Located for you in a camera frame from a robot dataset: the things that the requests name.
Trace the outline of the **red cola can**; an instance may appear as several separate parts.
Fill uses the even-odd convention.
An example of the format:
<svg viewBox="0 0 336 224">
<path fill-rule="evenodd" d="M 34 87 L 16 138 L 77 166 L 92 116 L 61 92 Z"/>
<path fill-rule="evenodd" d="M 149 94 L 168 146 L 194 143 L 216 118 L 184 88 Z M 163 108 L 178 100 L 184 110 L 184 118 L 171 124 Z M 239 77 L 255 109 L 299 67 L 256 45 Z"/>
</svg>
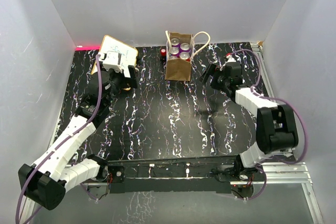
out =
<svg viewBox="0 0 336 224">
<path fill-rule="evenodd" d="M 174 60 L 174 59 L 178 59 L 178 56 L 169 56 L 169 60 Z"/>
<path fill-rule="evenodd" d="M 181 52 L 180 54 L 179 54 L 179 57 L 181 58 L 181 59 L 183 59 L 183 60 L 189 60 L 190 59 L 190 54 L 188 53 L 188 52 Z"/>
</svg>

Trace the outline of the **burlap canvas bag rope handles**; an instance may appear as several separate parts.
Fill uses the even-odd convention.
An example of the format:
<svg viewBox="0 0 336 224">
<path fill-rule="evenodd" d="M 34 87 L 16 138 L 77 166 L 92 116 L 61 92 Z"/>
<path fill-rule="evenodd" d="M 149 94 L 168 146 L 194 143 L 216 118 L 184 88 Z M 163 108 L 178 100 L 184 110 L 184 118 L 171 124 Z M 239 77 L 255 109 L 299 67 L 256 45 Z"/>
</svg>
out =
<svg viewBox="0 0 336 224">
<path fill-rule="evenodd" d="M 168 30 L 165 31 L 166 35 L 166 64 L 165 64 L 165 80 L 169 81 L 190 81 L 191 80 L 191 71 L 192 71 L 192 62 L 195 56 L 201 52 L 205 47 L 210 43 L 211 37 L 209 33 L 205 31 L 199 31 L 195 35 L 192 34 L 180 34 L 170 32 Z M 195 38 L 198 35 L 205 35 L 207 37 L 207 41 L 204 45 L 202 45 L 199 49 L 195 49 Z M 190 59 L 183 60 L 179 57 L 178 59 L 169 60 L 169 49 L 172 47 L 170 39 L 178 38 L 180 40 L 180 44 L 188 43 L 191 46 L 191 51 L 188 52 L 190 54 Z"/>
</svg>

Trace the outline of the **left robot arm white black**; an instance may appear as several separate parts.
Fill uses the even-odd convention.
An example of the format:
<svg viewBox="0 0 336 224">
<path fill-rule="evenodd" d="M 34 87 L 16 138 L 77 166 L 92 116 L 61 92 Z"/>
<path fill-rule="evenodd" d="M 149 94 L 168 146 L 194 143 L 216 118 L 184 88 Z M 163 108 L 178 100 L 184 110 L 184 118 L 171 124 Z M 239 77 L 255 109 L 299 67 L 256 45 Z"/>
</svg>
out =
<svg viewBox="0 0 336 224">
<path fill-rule="evenodd" d="M 23 164 L 18 171 L 24 196 L 47 210 L 55 209 L 66 192 L 85 182 L 108 177 L 107 162 L 92 154 L 81 163 L 67 164 L 109 114 L 111 101 L 122 89 L 137 88 L 137 69 L 129 65 L 121 72 L 101 69 L 92 74 L 86 91 L 68 126 L 52 146 L 32 165 Z"/>
</svg>

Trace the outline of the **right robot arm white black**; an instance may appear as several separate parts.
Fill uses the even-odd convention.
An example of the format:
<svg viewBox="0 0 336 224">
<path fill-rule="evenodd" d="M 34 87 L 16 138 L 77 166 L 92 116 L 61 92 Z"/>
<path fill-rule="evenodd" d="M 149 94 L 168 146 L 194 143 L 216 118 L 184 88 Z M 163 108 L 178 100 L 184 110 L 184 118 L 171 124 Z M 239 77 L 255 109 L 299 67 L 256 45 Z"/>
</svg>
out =
<svg viewBox="0 0 336 224">
<path fill-rule="evenodd" d="M 298 145 L 299 138 L 293 109 L 286 104 L 272 102 L 243 83 L 242 67 L 237 62 L 228 62 L 223 67 L 207 66 L 200 77 L 205 84 L 222 91 L 233 102 L 249 111 L 256 118 L 256 140 L 246 151 L 238 154 L 229 168 L 216 168 L 217 177 L 231 176 L 247 180 L 258 172 L 263 161 L 288 151 Z"/>
</svg>

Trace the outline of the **purple soda can rear right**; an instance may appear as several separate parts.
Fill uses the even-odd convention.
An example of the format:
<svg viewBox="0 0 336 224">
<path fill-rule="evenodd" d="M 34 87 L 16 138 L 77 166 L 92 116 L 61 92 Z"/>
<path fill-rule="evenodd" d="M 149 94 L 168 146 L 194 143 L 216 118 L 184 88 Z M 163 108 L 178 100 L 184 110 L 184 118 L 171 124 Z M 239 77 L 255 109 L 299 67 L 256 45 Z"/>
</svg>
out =
<svg viewBox="0 0 336 224">
<path fill-rule="evenodd" d="M 180 51 L 182 52 L 190 52 L 191 51 L 191 46 L 188 43 L 182 43 L 180 44 Z"/>
</svg>

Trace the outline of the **purple soda can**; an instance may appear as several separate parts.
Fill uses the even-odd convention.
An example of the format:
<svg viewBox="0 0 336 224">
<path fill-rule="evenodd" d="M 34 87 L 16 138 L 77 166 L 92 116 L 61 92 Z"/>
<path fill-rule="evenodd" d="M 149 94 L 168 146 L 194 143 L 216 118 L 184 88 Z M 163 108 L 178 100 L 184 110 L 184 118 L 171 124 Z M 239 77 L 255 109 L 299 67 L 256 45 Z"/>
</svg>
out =
<svg viewBox="0 0 336 224">
<path fill-rule="evenodd" d="M 180 51 L 182 52 L 190 52 L 191 51 L 191 46 L 188 43 L 182 43 L 180 44 Z"/>
<path fill-rule="evenodd" d="M 180 40 L 178 38 L 171 38 L 170 42 L 171 42 L 172 47 L 179 47 L 180 46 Z"/>
<path fill-rule="evenodd" d="M 168 53 L 169 53 L 170 56 L 175 56 L 175 57 L 177 57 L 177 56 L 179 55 L 180 51 L 179 51 L 179 48 L 178 48 L 178 47 L 171 47 L 171 48 L 169 49 Z"/>
</svg>

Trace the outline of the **purple soda can middle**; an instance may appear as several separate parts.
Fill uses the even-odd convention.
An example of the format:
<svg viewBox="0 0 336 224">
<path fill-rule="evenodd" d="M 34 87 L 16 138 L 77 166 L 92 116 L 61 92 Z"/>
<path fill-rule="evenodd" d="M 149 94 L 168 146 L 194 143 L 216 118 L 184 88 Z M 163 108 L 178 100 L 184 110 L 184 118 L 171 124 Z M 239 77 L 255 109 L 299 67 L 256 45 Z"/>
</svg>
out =
<svg viewBox="0 0 336 224">
<path fill-rule="evenodd" d="M 175 57 L 177 57 L 177 56 L 179 55 L 180 51 L 179 51 L 179 48 L 178 48 L 178 47 L 171 47 L 171 48 L 169 49 L 168 53 L 169 53 L 170 56 L 175 56 Z"/>
</svg>

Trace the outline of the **red button on black base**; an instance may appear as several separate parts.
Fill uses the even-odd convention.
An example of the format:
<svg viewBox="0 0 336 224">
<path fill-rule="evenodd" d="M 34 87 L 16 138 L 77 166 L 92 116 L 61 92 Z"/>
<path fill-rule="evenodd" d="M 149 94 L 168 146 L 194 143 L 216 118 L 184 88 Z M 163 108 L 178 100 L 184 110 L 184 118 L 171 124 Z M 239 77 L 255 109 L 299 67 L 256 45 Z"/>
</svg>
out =
<svg viewBox="0 0 336 224">
<path fill-rule="evenodd" d="M 161 60 L 166 61 L 166 49 L 162 48 L 160 50 Z"/>
</svg>

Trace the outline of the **purple soda can rear left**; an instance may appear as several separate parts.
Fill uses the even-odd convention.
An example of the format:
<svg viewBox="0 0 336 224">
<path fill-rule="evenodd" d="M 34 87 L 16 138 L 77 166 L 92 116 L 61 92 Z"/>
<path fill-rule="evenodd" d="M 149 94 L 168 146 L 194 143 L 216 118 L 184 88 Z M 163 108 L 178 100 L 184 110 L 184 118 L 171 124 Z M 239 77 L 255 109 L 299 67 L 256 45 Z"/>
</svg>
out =
<svg viewBox="0 0 336 224">
<path fill-rule="evenodd" d="M 179 47 L 180 46 L 180 40 L 178 38 L 171 38 L 170 42 L 171 42 L 172 47 Z"/>
</svg>

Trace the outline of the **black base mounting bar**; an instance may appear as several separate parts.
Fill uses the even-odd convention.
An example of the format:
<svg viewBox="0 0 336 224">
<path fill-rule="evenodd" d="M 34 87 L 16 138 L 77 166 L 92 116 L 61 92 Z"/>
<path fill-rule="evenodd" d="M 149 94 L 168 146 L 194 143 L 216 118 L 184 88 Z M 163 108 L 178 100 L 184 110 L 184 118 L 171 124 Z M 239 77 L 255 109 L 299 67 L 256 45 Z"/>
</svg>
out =
<svg viewBox="0 0 336 224">
<path fill-rule="evenodd" d="M 250 186 L 254 175 L 234 156 L 110 161 L 111 194 L 212 191 L 230 194 L 232 183 Z"/>
</svg>

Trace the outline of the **whiteboard with yellow frame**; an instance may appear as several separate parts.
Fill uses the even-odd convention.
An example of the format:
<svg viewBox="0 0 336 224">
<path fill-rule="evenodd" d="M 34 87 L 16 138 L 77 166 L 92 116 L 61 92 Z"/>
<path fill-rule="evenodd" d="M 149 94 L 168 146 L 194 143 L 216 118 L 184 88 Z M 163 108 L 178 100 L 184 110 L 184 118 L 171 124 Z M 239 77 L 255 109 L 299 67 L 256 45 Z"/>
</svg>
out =
<svg viewBox="0 0 336 224">
<path fill-rule="evenodd" d="M 100 69 L 121 74 L 123 89 L 136 89 L 138 50 L 109 35 L 105 35 L 98 51 Z"/>
</svg>

